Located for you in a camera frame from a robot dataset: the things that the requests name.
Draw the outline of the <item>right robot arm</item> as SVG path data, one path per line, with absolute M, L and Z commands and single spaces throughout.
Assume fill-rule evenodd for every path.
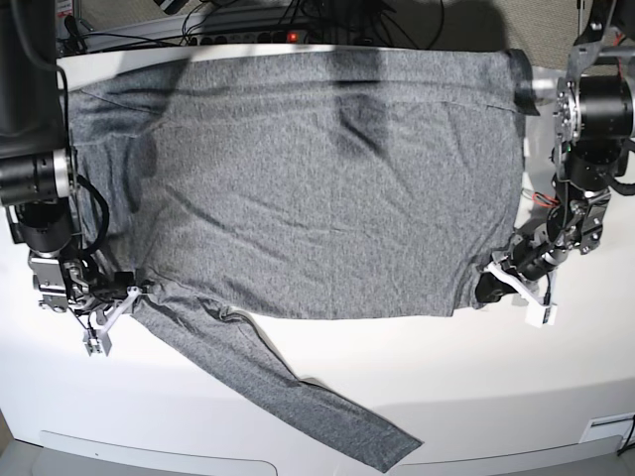
M 110 329 L 143 290 L 133 274 L 108 277 L 94 260 L 110 211 L 77 171 L 56 16 L 53 1 L 1 4 L 1 205 L 13 241 L 29 248 L 40 307 L 71 313 L 87 352 L 106 355 Z

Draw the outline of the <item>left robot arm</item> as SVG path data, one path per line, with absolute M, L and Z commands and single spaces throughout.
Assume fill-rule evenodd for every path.
M 556 314 L 557 267 L 572 250 L 586 255 L 597 248 L 613 192 L 634 193 L 633 184 L 620 181 L 634 149 L 634 47 L 605 42 L 611 32 L 634 38 L 634 4 L 595 1 L 578 27 L 556 89 L 556 204 L 534 231 L 516 235 L 506 251 L 493 254 L 475 289 L 480 304 L 519 295 L 539 325 Z

